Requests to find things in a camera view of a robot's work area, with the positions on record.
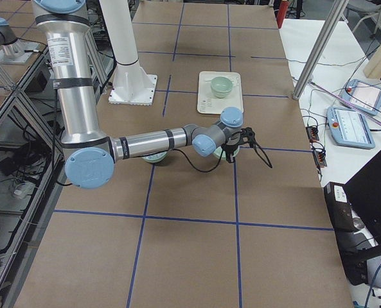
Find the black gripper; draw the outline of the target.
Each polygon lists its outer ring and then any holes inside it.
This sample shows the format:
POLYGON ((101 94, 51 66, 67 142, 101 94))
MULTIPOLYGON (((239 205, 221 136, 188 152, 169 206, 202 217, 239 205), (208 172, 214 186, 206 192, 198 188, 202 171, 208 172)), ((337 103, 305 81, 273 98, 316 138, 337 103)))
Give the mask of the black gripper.
POLYGON ((250 127, 241 128, 238 132, 233 133, 230 139, 224 144, 224 152, 230 164, 235 163, 235 151, 239 146, 245 144, 248 144, 250 148, 254 148, 254 132, 250 127))

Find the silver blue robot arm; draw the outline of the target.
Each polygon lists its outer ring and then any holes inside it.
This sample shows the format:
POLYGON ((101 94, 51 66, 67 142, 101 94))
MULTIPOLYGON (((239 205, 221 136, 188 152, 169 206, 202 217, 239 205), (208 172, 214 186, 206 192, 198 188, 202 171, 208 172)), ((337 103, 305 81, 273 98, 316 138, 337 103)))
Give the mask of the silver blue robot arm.
MULTIPOLYGON (((111 92, 114 103, 151 105, 157 76, 139 63, 128 3, 100 3, 111 41, 116 70, 111 92)), ((83 189, 105 185, 118 160, 148 157, 192 146, 202 157, 223 149, 228 162, 237 146, 254 145, 251 128, 243 126, 239 108, 227 107, 209 127, 187 124, 179 128, 113 138, 98 122, 96 96, 88 64, 86 35, 89 19, 84 1, 34 1, 38 29, 46 36, 64 120, 62 148, 68 180, 83 189)))

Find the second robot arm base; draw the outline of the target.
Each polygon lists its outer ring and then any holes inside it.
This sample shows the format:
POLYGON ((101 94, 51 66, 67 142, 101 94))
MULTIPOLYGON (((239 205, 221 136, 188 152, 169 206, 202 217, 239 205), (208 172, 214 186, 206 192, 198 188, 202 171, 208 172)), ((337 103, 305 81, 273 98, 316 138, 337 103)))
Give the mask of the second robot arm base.
POLYGON ((33 53, 28 44, 17 37, 6 19, 0 17, 0 63, 25 64, 33 53))

